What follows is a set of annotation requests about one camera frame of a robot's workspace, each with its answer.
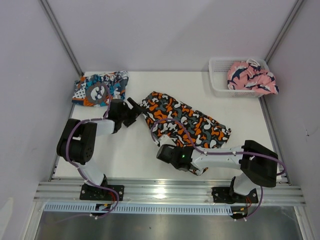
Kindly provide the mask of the orange camouflage shorts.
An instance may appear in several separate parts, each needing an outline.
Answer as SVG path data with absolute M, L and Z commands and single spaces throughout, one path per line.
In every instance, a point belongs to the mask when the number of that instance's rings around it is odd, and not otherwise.
M 153 91 L 140 106 L 153 140 L 168 135 L 178 147 L 219 149 L 232 130 L 211 116 L 161 92 Z

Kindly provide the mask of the colourful patterned shorts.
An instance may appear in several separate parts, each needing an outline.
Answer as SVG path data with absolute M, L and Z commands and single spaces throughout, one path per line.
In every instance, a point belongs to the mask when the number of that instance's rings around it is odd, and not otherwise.
M 112 99 L 126 98 L 127 71 L 82 76 L 74 82 L 71 102 L 85 107 L 105 107 Z

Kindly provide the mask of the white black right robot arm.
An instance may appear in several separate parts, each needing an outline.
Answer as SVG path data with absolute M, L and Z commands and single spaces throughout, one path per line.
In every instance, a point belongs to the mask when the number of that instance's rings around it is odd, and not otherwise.
M 257 187 L 274 188 L 277 183 L 278 155 L 254 140 L 233 148 L 195 148 L 163 143 L 156 158 L 175 169 L 200 176 L 210 168 L 241 171 L 230 183 L 228 196 L 234 202 Z

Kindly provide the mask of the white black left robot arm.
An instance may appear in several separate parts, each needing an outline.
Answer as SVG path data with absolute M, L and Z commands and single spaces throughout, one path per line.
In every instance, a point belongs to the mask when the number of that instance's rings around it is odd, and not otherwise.
M 117 133 L 129 127 L 143 112 L 132 99 L 112 99 L 103 117 L 79 120 L 70 118 L 58 141 L 56 152 L 73 165 L 84 180 L 79 199 L 83 201 L 123 200 L 125 187 L 110 185 L 106 175 L 92 160 L 96 137 Z

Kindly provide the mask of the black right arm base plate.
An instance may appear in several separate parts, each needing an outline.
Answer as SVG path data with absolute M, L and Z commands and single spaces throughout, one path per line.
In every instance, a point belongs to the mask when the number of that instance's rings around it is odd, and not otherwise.
M 252 189 L 248 195 L 240 195 L 238 193 L 231 193 L 230 187 L 218 186 L 211 189 L 211 195 L 214 203 L 257 204 L 259 202 L 256 189 Z

